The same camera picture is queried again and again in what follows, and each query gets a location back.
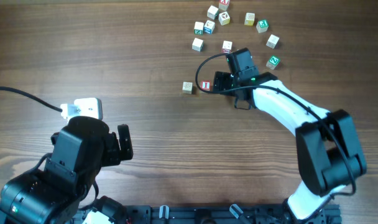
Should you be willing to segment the wooden block red letter I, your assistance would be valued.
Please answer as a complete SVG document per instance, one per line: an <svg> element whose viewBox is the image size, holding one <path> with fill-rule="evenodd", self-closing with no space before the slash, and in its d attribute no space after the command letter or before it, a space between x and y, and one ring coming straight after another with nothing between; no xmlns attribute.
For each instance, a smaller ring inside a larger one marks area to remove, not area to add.
<svg viewBox="0 0 378 224"><path fill-rule="evenodd" d="M200 87L201 87L202 90L210 91L210 89L211 89L211 82L208 81L208 80L203 80L200 83Z"/></svg>

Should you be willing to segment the wooden block blue side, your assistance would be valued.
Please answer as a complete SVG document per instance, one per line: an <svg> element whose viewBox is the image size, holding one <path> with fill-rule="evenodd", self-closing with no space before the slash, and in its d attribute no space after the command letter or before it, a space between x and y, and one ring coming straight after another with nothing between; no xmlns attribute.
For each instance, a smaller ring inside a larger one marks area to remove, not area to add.
<svg viewBox="0 0 378 224"><path fill-rule="evenodd" d="M182 92L184 94L192 94L193 84L192 82L183 82Z"/></svg>

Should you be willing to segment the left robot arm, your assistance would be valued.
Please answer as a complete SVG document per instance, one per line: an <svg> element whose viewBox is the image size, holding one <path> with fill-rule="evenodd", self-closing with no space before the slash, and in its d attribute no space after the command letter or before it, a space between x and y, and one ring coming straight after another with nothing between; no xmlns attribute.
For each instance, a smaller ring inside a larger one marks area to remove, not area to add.
<svg viewBox="0 0 378 224"><path fill-rule="evenodd" d="M88 223L127 223L120 203L104 196L80 207L101 168L133 157L129 127L116 133L100 119L77 116L51 137L53 152L35 167L11 179L0 193L0 223L72 223L81 214Z"/></svg>

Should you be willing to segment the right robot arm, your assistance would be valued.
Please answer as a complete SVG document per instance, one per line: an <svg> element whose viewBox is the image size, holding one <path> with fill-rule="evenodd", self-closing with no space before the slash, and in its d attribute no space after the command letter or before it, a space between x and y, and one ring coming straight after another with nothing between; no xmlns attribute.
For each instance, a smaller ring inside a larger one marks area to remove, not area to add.
<svg viewBox="0 0 378 224"><path fill-rule="evenodd" d="M279 121L294 136L302 181L287 199L297 222L315 217L336 196L356 192L356 179L367 171L352 117L345 110L330 112L294 94L273 74L259 73L247 48L224 54L230 71L217 72L213 93L246 101Z"/></svg>

